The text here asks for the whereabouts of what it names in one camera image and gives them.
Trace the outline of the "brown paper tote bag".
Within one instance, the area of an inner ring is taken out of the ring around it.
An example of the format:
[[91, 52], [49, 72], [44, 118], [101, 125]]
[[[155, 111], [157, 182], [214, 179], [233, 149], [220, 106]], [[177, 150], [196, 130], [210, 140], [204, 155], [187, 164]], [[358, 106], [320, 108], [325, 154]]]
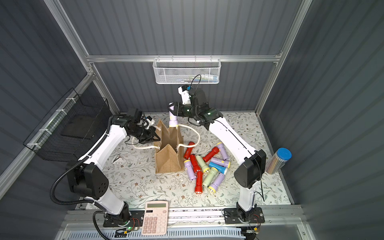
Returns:
[[[187, 128], [195, 132], [198, 139], [192, 145], [184, 143], [184, 138], [181, 134], [181, 128]], [[176, 173], [184, 170], [185, 149], [191, 149], [197, 146], [201, 141], [201, 135], [195, 129], [183, 125], [176, 124], [171, 127], [166, 127], [163, 121], [159, 120], [155, 126], [155, 134], [160, 138], [159, 141], [153, 142], [152, 145], [144, 147], [135, 147], [138, 150], [154, 149], [155, 154], [155, 173]]]

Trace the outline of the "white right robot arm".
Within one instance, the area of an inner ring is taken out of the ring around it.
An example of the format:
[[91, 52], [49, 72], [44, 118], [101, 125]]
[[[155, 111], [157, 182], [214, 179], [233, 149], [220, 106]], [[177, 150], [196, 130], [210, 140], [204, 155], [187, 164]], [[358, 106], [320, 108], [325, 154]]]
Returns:
[[169, 104], [168, 110], [176, 117], [194, 119], [199, 126], [214, 134], [231, 152], [239, 165], [234, 172], [235, 179], [241, 186], [237, 206], [244, 213], [250, 212], [255, 207], [257, 188], [262, 185], [260, 181], [264, 173], [266, 153], [262, 149], [257, 151], [242, 139], [224, 115], [217, 109], [210, 108], [207, 103], [198, 106], [174, 102]]

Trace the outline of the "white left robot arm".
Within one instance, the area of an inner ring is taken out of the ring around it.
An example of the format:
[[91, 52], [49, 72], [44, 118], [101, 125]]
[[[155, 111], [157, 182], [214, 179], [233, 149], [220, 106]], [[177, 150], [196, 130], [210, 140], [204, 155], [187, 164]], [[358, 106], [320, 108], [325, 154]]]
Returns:
[[136, 138], [139, 144], [158, 142], [156, 134], [161, 128], [150, 117], [113, 115], [106, 132], [77, 163], [67, 165], [70, 191], [83, 197], [87, 203], [100, 208], [105, 214], [125, 222], [130, 219], [129, 206], [109, 188], [109, 180], [102, 172], [108, 158], [127, 136]]

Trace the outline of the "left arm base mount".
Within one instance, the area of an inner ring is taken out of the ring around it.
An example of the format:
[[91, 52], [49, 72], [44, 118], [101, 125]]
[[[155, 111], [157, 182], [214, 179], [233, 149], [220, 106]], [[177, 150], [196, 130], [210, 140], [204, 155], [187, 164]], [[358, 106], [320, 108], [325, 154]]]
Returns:
[[105, 214], [105, 220], [103, 223], [104, 228], [113, 227], [134, 227], [139, 228], [143, 225], [145, 211], [129, 211], [128, 217], [122, 217], [119, 215]]

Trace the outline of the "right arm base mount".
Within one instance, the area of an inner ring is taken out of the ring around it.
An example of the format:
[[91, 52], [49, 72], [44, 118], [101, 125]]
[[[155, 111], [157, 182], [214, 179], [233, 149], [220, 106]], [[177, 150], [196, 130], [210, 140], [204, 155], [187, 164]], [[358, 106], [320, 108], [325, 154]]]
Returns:
[[245, 212], [242, 208], [225, 208], [222, 210], [225, 223], [230, 224], [256, 224], [265, 223], [264, 213], [261, 208], [256, 207]]

